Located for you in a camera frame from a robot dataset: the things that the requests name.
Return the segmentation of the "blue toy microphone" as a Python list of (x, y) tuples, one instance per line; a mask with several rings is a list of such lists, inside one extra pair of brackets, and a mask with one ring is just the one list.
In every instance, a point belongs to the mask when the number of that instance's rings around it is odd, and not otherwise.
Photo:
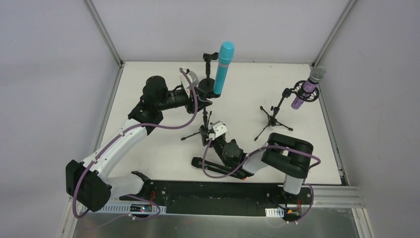
[(234, 57), (235, 46), (230, 41), (221, 44), (218, 52), (218, 66), (214, 79), (213, 93), (221, 95), (228, 68)]

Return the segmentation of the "black tripod clip stand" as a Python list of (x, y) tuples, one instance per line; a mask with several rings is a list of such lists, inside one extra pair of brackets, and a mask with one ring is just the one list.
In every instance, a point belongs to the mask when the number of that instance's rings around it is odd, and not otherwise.
[(212, 111), (208, 112), (206, 110), (206, 107), (203, 108), (203, 109), (200, 109), (200, 110), (203, 110), (203, 124), (200, 126), (199, 131), (195, 132), (193, 134), (187, 135), (185, 137), (182, 137), (181, 141), (185, 141), (187, 138), (190, 138), (190, 137), (198, 135), (198, 134), (201, 135), (201, 130), (203, 130), (203, 129), (208, 129), (208, 130), (210, 129), (210, 117), (211, 117)]

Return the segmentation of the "tripod shock mount stand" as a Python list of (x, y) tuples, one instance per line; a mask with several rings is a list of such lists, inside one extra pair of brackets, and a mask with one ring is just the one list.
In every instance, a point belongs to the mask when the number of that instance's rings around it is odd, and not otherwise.
[(281, 105), (283, 104), (284, 100), (289, 98), (292, 94), (296, 96), (297, 91), (300, 89), (300, 87), (303, 85), (305, 81), (301, 80), (298, 81), (293, 88), (285, 88), (282, 92), (282, 98), (280, 99), (277, 106), (271, 106), (270, 110), (272, 111), (272, 114), (270, 115), (268, 111), (264, 109), (263, 106), (260, 106), (260, 110), (263, 111), (267, 116), (267, 125), (261, 130), (261, 132), (254, 138), (254, 141), (257, 141), (259, 136), (265, 131), (266, 128), (269, 126), (276, 127), (276, 126), (282, 126), (286, 128), (289, 131), (294, 131), (293, 128), (286, 126), (285, 124), (281, 123), (276, 116), (280, 112)]

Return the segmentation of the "purple glitter microphone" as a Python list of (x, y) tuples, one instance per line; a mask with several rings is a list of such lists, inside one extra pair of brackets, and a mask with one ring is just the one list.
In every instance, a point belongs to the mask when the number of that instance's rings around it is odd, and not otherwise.
[(319, 97), (318, 85), (325, 78), (326, 70), (322, 66), (316, 66), (310, 71), (308, 79), (297, 91), (291, 108), (298, 110), (304, 102), (314, 102)]

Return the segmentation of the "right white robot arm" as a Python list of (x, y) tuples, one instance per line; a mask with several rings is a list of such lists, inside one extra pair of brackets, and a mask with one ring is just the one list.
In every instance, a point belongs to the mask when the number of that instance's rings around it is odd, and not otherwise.
[(291, 195), (300, 193), (309, 170), (313, 168), (311, 160), (320, 164), (320, 159), (312, 155), (314, 147), (311, 143), (275, 132), (269, 135), (262, 147), (251, 153), (245, 153), (235, 140), (226, 141), (225, 135), (215, 137), (213, 133), (201, 132), (201, 138), (203, 146), (212, 148), (222, 163), (194, 157), (194, 167), (219, 173), (220, 178), (231, 176), (246, 179), (270, 166), (285, 174), (283, 190)]

